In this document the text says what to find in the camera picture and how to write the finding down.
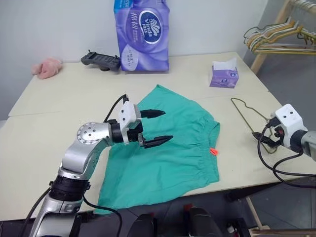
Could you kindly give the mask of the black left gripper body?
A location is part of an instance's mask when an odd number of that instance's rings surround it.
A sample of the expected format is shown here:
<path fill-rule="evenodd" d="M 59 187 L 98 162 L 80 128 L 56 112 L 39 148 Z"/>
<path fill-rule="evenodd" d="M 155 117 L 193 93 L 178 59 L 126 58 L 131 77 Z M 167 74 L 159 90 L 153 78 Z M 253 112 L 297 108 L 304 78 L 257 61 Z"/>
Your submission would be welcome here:
<path fill-rule="evenodd" d="M 128 125 L 127 137 L 129 142 L 138 142 L 140 147 L 144 147 L 145 138 L 143 137 L 143 125 L 141 112 L 136 104 L 133 105 L 135 111 L 135 121 Z"/>

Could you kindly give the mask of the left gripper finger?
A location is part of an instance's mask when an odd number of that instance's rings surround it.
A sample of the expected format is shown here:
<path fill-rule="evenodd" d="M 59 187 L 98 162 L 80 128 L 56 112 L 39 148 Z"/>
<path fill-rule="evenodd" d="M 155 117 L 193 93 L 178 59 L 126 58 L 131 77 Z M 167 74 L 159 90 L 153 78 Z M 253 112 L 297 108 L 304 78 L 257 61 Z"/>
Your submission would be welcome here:
<path fill-rule="evenodd" d="M 153 140 L 144 141 L 144 148 L 152 148 L 156 146 L 160 146 L 173 138 L 173 135 L 165 135 L 155 137 Z"/>
<path fill-rule="evenodd" d="M 140 114 L 141 114 L 141 118 L 152 119 L 152 118 L 165 115 L 165 111 L 156 110 L 156 109 L 148 109 L 148 110 L 141 110 Z"/>

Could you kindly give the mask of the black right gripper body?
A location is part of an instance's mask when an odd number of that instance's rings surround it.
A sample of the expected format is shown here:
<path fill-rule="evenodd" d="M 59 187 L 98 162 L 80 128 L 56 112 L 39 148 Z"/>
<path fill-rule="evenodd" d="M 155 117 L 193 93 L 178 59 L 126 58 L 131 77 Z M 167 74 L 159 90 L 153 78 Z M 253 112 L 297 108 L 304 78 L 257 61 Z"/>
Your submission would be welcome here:
<path fill-rule="evenodd" d="M 280 126 L 281 122 L 277 118 L 272 118 L 269 120 L 267 123 L 267 128 L 270 130 L 273 128 L 274 129 L 274 137 L 278 138 L 276 142 L 278 142 L 278 146 L 283 146 L 283 140 L 284 140 L 284 130 Z"/>

